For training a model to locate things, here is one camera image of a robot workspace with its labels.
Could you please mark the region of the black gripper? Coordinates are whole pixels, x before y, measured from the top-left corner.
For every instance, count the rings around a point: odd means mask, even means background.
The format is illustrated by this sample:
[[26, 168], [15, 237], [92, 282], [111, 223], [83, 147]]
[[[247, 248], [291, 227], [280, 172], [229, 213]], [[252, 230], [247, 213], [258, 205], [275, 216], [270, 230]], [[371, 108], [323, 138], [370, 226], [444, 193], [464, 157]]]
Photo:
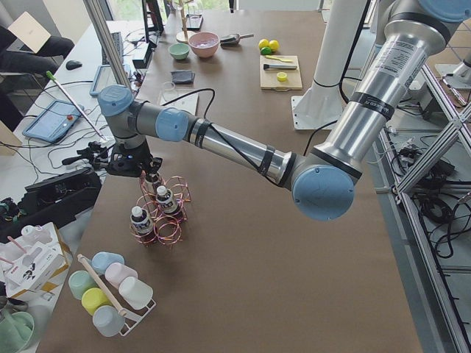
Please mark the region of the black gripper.
[[126, 149], [123, 143], [117, 143], [112, 150], [106, 171], [110, 175], [123, 177], [140, 177], [144, 182], [153, 182], [163, 159], [153, 157], [148, 143]]

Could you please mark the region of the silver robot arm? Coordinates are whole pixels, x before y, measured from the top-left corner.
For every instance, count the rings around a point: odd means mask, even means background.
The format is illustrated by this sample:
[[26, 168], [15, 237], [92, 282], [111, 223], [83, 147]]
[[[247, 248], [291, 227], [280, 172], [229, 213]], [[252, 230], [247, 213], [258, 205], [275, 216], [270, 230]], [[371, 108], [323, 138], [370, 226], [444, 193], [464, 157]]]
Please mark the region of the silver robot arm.
[[327, 139], [298, 155], [282, 152], [198, 118], [176, 107], [133, 97], [129, 88], [111, 85], [98, 103], [116, 141], [110, 174], [138, 176], [152, 156], [146, 141], [191, 143], [245, 165], [291, 191], [306, 216], [328, 221], [345, 214], [361, 178], [361, 161], [394, 115], [400, 100], [426, 60], [441, 52], [470, 17], [468, 1], [382, 1], [376, 55], [347, 102], [336, 98], [366, 1], [336, 1], [327, 22], [311, 87], [291, 100], [297, 131], [329, 129]]

